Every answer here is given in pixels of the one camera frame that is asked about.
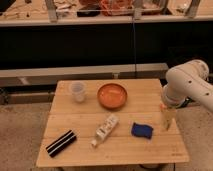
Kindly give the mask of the translucent tan gripper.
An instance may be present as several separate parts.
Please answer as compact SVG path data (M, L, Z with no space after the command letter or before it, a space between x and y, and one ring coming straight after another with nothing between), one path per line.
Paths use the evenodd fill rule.
M173 119L176 115L176 109L175 108L169 108L164 104L160 105L160 110L162 114L162 124L165 131L168 131Z

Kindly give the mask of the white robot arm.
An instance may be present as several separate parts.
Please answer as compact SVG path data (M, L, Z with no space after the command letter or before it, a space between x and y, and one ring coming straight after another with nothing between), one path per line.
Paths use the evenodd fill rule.
M209 67L202 60L191 60L170 68L165 75L167 84L162 89L161 107L164 129L168 130L174 117L173 111L190 98L213 113L213 85L206 79Z

